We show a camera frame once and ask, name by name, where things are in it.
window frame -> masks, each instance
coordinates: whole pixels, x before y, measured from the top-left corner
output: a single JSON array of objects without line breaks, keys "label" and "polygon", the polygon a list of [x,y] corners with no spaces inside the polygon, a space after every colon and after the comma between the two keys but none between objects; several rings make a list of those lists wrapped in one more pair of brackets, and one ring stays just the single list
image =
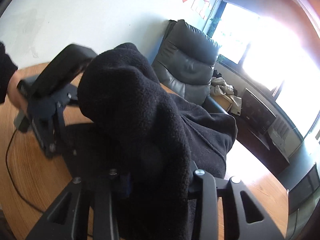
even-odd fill
[{"label": "window frame", "polygon": [[[214,16],[214,18],[221,18],[223,11],[225,9],[227,5],[226,1],[222,1],[219,5],[219,8]],[[208,31],[207,31],[207,35],[211,38],[212,35],[214,34],[214,31],[217,27],[219,22],[212,22],[212,24],[210,25]],[[284,85],[284,81],[282,81],[282,83],[276,87],[273,88],[273,90],[269,90],[267,87],[265,87],[264,85],[260,84],[259,82],[255,81],[253,78],[251,78],[244,70],[243,70],[243,62],[244,59],[247,55],[248,50],[250,49],[251,43],[249,42],[247,49],[245,50],[242,58],[240,59],[239,63],[236,64],[233,61],[231,61],[228,58],[224,58],[222,61],[218,62],[219,64],[221,64],[222,66],[226,67],[227,69],[229,69],[230,71],[232,71],[233,73],[237,74],[240,78],[242,78],[244,81],[246,81],[249,85],[251,85],[255,90],[257,90],[264,98],[266,98],[268,100],[269,103],[271,103],[271,105],[281,114],[281,116],[289,123],[290,127],[294,130],[294,132],[296,133],[296,135],[298,136],[298,138],[303,141],[305,139],[305,137],[310,133],[310,131],[312,130],[312,128],[314,127],[316,121],[320,118],[320,114],[319,116],[316,118],[316,120],[314,121],[314,123],[312,124],[311,128],[309,129],[309,131],[307,132],[307,134],[303,137],[301,135],[301,133],[299,132],[299,130],[297,129],[297,127],[294,125],[294,123],[292,122],[292,120],[289,118],[289,116],[282,110],[282,108],[276,103],[276,99],[278,98],[279,94],[281,93],[282,87]]]}]

silver screw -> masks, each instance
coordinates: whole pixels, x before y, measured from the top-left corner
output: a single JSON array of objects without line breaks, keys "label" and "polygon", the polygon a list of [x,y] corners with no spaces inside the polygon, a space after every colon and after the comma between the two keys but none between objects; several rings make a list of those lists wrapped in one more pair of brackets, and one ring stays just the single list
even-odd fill
[{"label": "silver screw", "polygon": [[233,183],[240,183],[240,182],[241,182],[241,179],[240,179],[239,177],[237,177],[237,176],[233,176],[233,177],[231,177],[231,181],[232,181]]},{"label": "silver screw", "polygon": [[111,176],[117,175],[117,169],[110,169],[109,175],[111,175]]},{"label": "silver screw", "polygon": [[49,150],[50,150],[50,152],[54,153],[56,151],[56,145],[54,143],[51,143],[49,145]]},{"label": "silver screw", "polygon": [[81,178],[80,177],[75,177],[72,182],[74,184],[79,184],[81,182]]},{"label": "silver screw", "polygon": [[198,176],[202,176],[202,175],[204,175],[204,170],[196,170],[195,174]]}]

desk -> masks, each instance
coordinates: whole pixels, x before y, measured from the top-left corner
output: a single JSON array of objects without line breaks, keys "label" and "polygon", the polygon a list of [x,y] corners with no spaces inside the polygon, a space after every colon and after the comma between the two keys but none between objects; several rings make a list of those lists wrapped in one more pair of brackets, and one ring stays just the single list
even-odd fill
[{"label": "desk", "polygon": [[[47,64],[19,70],[23,76],[40,73]],[[79,83],[78,76],[73,84]],[[29,207],[15,192],[5,166],[5,152],[14,131],[13,119],[18,111],[8,99],[0,106],[0,203],[4,215],[16,236],[23,240],[41,214]],[[78,108],[67,107],[66,124],[90,122]],[[9,168],[22,195],[42,210],[48,208],[71,176],[61,156],[48,160],[41,152],[32,132],[17,132],[9,150]],[[226,179],[237,175],[262,203],[283,235],[288,222],[288,196],[280,182],[238,141],[227,154]],[[89,234],[92,234],[93,212],[89,214]],[[219,201],[219,239],[223,239],[223,212]]]}]

sleeve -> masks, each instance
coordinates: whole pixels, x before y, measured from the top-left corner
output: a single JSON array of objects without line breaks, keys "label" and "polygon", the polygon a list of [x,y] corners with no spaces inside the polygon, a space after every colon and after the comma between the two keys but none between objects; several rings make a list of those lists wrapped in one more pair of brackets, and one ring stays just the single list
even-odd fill
[{"label": "sleeve", "polygon": [[5,53],[4,44],[0,42],[0,104],[4,103],[7,94],[8,83],[18,67]]}]

